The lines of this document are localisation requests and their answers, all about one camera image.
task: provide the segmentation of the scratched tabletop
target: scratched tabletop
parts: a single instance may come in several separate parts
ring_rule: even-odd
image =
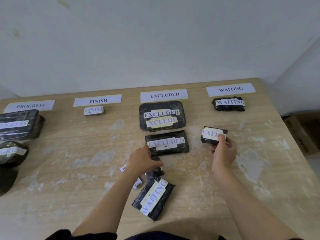
[[[245,112],[214,110],[206,87],[241,83],[252,83],[256,90],[240,95]],[[30,153],[14,186],[0,197],[0,238],[38,240],[59,229],[73,231],[121,175],[120,167],[131,151],[145,144],[148,133],[139,128],[140,92],[184,88],[189,98],[180,101],[190,152],[161,157],[163,178],[176,187],[155,223],[131,206],[140,192],[132,190],[118,239],[147,230],[190,239],[212,239],[215,234],[241,239],[216,186],[209,145],[200,141],[203,126],[227,129],[238,145],[232,171],[301,237],[318,239],[319,181],[255,78],[2,100],[1,111],[10,102],[55,100],[55,104],[53,110],[40,112],[46,119],[41,135],[26,142]],[[122,102],[104,104],[104,115],[85,117],[85,106],[73,107],[75,98],[113,94],[122,94]]]

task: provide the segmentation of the cardboard box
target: cardboard box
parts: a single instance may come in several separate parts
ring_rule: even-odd
[[[283,120],[307,158],[320,155],[320,112],[300,113]]]

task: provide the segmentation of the hand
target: hand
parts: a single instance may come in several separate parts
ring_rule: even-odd
[[[151,152],[147,145],[135,150],[129,157],[126,171],[130,170],[139,177],[143,173],[162,167],[162,161],[154,161],[151,159]]]
[[[210,155],[213,158],[212,171],[219,170],[222,167],[230,169],[237,155],[237,145],[234,140],[218,134],[219,143],[217,146],[211,146]]]

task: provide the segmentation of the dark sleeve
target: dark sleeve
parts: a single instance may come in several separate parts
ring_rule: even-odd
[[[72,236],[70,230],[61,229],[46,238],[46,240],[116,240],[117,237],[117,234],[110,232]]]

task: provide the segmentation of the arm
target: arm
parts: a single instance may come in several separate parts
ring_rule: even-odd
[[[150,149],[145,145],[131,154],[125,171],[113,187],[101,199],[85,220],[74,230],[73,236],[87,233],[116,233],[120,218],[137,178],[156,167],[161,167],[161,161],[151,160]]]
[[[230,167],[237,154],[236,143],[230,138],[218,136],[219,144],[213,155],[212,170],[218,188],[230,209],[238,230],[245,240],[287,240],[298,235],[263,206],[231,172]]]

